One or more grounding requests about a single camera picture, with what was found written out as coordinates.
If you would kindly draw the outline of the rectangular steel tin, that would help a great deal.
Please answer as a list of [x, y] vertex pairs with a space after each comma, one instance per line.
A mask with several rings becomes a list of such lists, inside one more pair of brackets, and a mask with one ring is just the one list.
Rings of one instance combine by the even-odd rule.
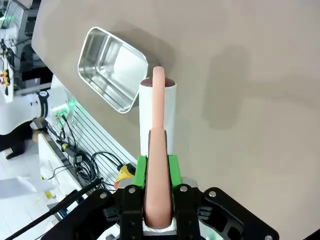
[[107, 104], [118, 113], [126, 114], [135, 105], [149, 63], [141, 51], [95, 26], [84, 39], [77, 71]]

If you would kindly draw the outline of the black power adapter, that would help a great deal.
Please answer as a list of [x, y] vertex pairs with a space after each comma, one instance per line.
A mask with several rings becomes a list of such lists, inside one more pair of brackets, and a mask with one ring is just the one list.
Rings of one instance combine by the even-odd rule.
[[80, 164], [83, 161], [83, 153], [76, 147], [73, 147], [61, 140], [56, 140], [56, 143], [61, 146], [63, 152], [66, 152], [68, 156], [73, 159], [74, 165]]

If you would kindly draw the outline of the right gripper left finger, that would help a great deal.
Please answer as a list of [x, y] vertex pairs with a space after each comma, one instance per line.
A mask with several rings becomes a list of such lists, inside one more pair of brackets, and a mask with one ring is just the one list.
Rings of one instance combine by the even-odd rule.
[[143, 196], [147, 157], [139, 156], [134, 177], [119, 181], [114, 193], [98, 189], [79, 206], [82, 219], [74, 240], [98, 240], [107, 229], [119, 225], [119, 240], [143, 239]]

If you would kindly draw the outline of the grey equipment rack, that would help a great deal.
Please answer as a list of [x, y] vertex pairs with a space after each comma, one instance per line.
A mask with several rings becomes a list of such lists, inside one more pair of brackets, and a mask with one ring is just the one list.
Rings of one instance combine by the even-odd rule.
[[35, 23], [41, 0], [31, 0], [30, 7], [18, 0], [9, 0], [0, 29], [17, 28], [18, 32], [27, 37], [34, 32]]

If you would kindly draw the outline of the red silicone spatula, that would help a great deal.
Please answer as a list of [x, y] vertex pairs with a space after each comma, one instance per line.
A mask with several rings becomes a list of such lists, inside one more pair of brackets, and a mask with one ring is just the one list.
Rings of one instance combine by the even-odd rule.
[[169, 156], [174, 153], [177, 84], [162, 66], [139, 85], [140, 154], [147, 158], [143, 214], [153, 229], [171, 225], [173, 203]]

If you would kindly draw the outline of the aluminium slotted base plate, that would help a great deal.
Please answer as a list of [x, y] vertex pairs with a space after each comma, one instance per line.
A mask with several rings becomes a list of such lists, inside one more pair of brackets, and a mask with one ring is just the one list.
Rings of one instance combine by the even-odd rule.
[[[65, 157], [60, 172], [70, 171], [82, 187], [95, 179], [102, 178], [100, 188], [114, 193], [116, 191], [114, 184], [119, 173], [117, 167], [128, 163], [135, 165], [134, 157], [78, 102], [74, 108], [72, 122], [69, 123], [65, 118], [64, 120], [66, 126], [62, 128], [50, 123], [47, 125], [50, 136]], [[56, 140], [80, 150], [83, 153], [82, 162], [74, 164], [73, 159], [62, 151]]]

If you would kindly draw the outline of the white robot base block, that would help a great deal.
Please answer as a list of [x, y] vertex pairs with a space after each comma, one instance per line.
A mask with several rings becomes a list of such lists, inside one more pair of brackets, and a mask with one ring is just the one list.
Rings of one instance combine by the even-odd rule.
[[77, 101], [55, 75], [52, 76], [48, 93], [48, 116], [46, 119], [50, 124], [63, 128], [67, 125], [64, 118], [68, 123], [72, 122]]

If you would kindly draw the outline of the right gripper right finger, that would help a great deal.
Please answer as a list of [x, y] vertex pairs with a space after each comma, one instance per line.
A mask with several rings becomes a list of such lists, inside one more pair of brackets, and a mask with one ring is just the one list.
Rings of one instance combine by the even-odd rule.
[[218, 187], [184, 183], [176, 155], [168, 156], [178, 240], [200, 240], [200, 223], [223, 240], [280, 240], [278, 232]]

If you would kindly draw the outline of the yellow emergency stop button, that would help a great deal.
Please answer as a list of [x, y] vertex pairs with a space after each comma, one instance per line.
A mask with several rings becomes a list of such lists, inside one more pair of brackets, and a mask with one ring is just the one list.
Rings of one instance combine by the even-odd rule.
[[135, 176], [136, 167], [134, 165], [132, 165], [131, 163], [127, 163], [124, 165], [120, 164], [117, 167], [117, 170], [118, 170], [118, 175], [117, 175], [115, 183], [114, 183], [114, 188], [116, 190], [118, 189], [119, 182], [121, 180], [133, 178]]

